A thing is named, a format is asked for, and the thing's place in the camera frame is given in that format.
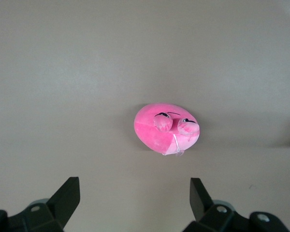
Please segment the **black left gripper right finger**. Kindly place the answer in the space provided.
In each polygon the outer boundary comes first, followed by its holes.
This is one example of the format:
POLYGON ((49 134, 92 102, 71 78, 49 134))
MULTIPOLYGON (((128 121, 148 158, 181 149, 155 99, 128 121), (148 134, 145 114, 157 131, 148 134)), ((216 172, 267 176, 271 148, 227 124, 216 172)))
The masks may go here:
POLYGON ((189 202, 195 217, 185 232, 249 232, 249 220, 225 203, 215 203, 201 179, 190 179, 189 202))

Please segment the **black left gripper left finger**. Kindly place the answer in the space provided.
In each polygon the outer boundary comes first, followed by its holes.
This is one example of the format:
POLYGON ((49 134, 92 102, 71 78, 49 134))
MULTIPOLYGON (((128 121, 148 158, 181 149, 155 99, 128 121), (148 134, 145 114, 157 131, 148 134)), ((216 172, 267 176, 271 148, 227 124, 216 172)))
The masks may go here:
POLYGON ((62 232, 80 203, 78 177, 70 177, 45 203, 34 203, 8 219, 9 232, 62 232))

